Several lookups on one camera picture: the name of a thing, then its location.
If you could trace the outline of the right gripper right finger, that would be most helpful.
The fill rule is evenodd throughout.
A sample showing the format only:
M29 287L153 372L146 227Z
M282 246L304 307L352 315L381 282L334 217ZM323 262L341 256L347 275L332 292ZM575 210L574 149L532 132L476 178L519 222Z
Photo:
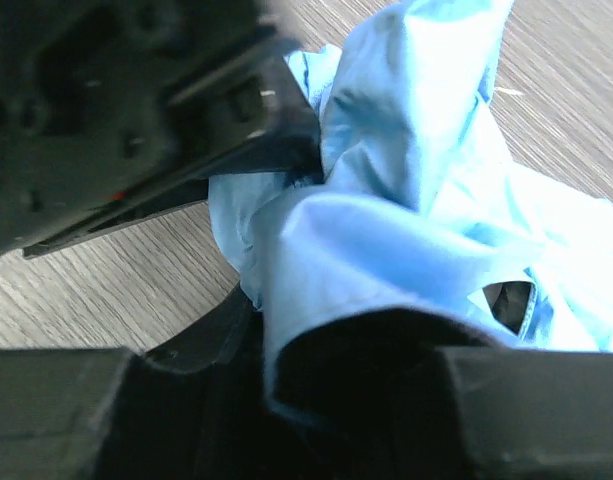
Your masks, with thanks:
M613 479L613 354L437 354L446 479Z

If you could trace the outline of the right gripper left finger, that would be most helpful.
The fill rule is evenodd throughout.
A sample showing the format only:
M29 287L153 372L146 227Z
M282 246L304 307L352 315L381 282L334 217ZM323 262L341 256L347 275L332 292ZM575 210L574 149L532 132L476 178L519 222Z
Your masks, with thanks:
M0 350L0 479L249 479L257 330L240 290L164 344Z

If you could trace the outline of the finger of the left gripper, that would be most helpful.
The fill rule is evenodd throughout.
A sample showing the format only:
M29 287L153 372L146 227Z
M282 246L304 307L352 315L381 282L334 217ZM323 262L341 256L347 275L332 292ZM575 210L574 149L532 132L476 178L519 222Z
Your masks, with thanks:
M200 177L313 171L319 121L284 57L250 50L202 66L207 97Z

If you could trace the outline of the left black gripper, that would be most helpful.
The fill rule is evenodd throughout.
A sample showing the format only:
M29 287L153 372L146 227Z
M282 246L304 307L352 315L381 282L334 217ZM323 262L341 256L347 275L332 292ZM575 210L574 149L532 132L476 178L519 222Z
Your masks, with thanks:
M202 66L298 45L278 1L0 1L0 256L205 200Z

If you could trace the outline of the light blue folding umbrella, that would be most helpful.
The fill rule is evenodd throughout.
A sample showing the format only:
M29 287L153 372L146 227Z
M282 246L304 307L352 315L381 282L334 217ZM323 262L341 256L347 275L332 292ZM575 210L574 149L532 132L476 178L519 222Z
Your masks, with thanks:
M298 338L401 307L469 340L613 352L613 205L515 163L492 115L508 1L401 1L284 65L321 176L211 178L216 242L265 320L271 408L327 417Z

